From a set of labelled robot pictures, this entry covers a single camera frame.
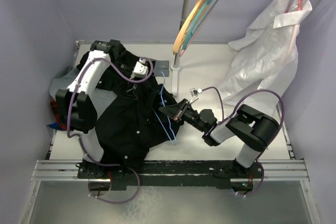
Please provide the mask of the black button shirt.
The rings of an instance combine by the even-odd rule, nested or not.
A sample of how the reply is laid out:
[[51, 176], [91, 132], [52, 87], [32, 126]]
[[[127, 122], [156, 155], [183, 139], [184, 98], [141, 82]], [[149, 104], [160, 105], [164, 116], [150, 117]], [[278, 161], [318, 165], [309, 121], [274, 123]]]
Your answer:
[[154, 76], [130, 84], [109, 67], [100, 80], [101, 90], [117, 95], [96, 122], [97, 137], [104, 149], [103, 164], [137, 168], [150, 148], [175, 140], [182, 122], [168, 118], [159, 107], [176, 101]]

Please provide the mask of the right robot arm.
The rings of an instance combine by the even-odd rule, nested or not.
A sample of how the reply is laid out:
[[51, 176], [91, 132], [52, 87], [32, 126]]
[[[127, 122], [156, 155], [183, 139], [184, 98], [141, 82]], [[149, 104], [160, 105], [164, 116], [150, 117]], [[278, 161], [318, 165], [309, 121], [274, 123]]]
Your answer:
[[219, 146], [235, 136], [244, 144], [232, 161], [232, 169], [238, 177], [246, 177], [254, 162], [278, 135], [282, 122], [246, 104], [239, 106], [234, 116], [220, 124], [211, 109], [200, 112], [184, 99], [174, 105], [162, 106], [159, 111], [175, 122], [186, 122], [203, 133], [202, 139], [209, 146]]

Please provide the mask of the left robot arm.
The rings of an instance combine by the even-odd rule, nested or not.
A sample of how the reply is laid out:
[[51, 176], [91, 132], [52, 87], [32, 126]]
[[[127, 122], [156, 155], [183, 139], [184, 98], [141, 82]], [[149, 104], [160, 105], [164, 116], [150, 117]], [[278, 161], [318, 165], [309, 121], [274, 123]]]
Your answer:
[[97, 91], [96, 86], [109, 67], [126, 83], [138, 84], [150, 77], [153, 65], [146, 66], [145, 58], [130, 53], [118, 40], [96, 40], [82, 60], [81, 68], [72, 69], [77, 75], [65, 89], [58, 87], [64, 78], [52, 82], [52, 96], [68, 138], [78, 138], [83, 158], [91, 162], [90, 173], [102, 178], [108, 172], [108, 165], [102, 161], [104, 149], [97, 137], [96, 122], [117, 95], [113, 91]]

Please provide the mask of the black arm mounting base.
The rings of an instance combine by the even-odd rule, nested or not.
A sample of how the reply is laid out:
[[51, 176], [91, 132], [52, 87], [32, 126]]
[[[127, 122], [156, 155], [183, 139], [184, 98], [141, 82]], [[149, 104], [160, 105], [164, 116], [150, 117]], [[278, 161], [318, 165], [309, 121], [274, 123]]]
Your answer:
[[130, 186], [215, 187], [251, 191], [253, 181], [262, 178], [261, 166], [243, 168], [235, 161], [145, 161], [137, 169], [103, 167], [81, 161], [76, 163], [78, 178], [87, 179], [93, 189], [99, 185], [111, 190]]

